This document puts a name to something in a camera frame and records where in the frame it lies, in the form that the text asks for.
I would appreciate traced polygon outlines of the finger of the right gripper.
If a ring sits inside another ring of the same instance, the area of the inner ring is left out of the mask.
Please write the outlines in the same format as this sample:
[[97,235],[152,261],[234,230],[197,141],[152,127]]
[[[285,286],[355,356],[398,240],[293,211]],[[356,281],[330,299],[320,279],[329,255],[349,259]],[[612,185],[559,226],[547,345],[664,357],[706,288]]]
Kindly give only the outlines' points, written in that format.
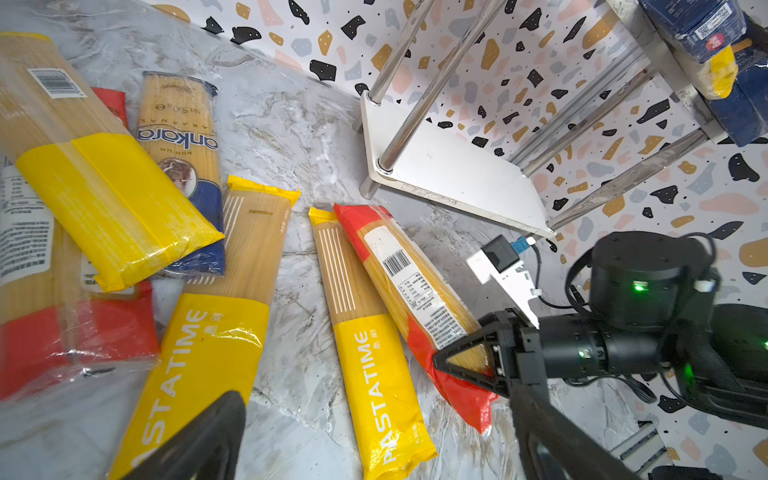
[[512,320],[513,316],[506,310],[484,315],[477,331],[434,354],[434,368],[499,397],[509,398],[516,374]]

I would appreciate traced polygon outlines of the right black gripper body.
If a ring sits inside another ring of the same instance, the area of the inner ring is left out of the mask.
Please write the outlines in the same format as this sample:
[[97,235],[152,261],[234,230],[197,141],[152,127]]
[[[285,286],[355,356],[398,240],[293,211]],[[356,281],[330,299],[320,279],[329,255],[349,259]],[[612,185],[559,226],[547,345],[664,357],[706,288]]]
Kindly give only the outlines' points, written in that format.
[[514,365],[509,368],[522,384],[546,389],[549,379],[574,387],[615,379],[640,399],[656,395],[635,377],[653,377],[660,369],[655,333],[630,332],[580,315],[547,317],[540,328],[516,325]]

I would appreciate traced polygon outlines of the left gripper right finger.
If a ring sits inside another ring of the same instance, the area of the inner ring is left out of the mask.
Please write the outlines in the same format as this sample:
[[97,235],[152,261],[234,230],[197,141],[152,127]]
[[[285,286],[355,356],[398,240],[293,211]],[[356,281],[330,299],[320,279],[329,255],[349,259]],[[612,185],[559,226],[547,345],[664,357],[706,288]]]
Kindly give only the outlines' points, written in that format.
[[532,388],[515,386],[509,404],[528,479],[637,477]]

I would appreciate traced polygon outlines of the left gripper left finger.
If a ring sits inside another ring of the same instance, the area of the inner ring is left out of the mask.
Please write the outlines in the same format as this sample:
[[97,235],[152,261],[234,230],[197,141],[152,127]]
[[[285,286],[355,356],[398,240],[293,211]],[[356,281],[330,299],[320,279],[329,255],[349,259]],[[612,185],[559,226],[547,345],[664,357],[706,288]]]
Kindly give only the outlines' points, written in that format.
[[234,391],[221,395],[179,433],[130,470],[127,479],[232,479],[246,407]]

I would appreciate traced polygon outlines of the red clear spaghetti bag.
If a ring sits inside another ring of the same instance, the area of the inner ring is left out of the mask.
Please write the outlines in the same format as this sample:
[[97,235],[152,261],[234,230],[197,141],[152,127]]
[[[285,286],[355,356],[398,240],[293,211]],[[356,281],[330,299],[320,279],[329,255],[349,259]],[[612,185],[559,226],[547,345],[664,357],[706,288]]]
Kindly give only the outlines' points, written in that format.
[[437,351],[478,331],[479,322],[387,209],[336,204],[334,213],[438,392],[469,426],[482,435],[489,432],[496,395],[433,365]]

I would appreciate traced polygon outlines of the yellow pasta bag with barcode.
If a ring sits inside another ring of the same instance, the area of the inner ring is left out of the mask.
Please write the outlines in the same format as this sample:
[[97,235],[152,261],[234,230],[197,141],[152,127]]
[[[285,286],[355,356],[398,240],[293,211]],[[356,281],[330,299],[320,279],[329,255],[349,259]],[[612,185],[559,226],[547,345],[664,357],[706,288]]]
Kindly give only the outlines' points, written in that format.
[[106,292],[224,237],[45,35],[1,35],[1,149]]

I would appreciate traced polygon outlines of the blue Barilla pasta box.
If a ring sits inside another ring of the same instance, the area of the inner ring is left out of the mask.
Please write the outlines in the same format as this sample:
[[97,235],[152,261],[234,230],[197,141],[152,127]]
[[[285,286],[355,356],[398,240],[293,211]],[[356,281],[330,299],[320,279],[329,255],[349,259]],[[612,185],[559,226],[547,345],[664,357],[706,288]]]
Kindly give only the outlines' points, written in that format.
[[743,147],[767,133],[767,52],[749,35],[732,48],[738,73],[731,93],[708,103],[730,140]]

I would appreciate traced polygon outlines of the blue spaghetti box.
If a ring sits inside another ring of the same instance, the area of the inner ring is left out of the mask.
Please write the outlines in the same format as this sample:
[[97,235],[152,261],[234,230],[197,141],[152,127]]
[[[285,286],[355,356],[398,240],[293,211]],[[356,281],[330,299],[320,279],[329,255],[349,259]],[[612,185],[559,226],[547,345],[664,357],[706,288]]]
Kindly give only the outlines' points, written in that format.
[[737,1],[640,0],[639,4],[664,38],[699,64],[736,42],[747,30]]

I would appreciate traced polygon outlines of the yellow Pastatime spaghetti bag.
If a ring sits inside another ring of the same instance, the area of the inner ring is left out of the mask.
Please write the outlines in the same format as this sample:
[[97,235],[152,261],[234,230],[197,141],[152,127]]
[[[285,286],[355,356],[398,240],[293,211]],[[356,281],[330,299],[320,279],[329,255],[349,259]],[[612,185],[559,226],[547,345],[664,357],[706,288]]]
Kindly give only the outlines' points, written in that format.
[[691,61],[685,69],[691,83],[708,100],[729,97],[738,75],[738,65],[731,46],[704,63]]

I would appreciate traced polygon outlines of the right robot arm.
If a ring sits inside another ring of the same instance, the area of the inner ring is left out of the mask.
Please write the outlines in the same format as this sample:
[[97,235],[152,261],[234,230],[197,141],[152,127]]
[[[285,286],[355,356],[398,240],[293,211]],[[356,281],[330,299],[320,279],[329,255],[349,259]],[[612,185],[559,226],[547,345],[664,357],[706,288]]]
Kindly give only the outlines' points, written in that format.
[[567,294],[567,314],[535,321],[489,313],[480,329],[440,349],[437,371],[509,397],[517,384],[544,391],[624,382],[644,402],[654,377],[682,404],[725,420],[767,424],[767,312],[716,300],[721,277],[711,236],[609,234],[570,268],[591,275],[587,302]]

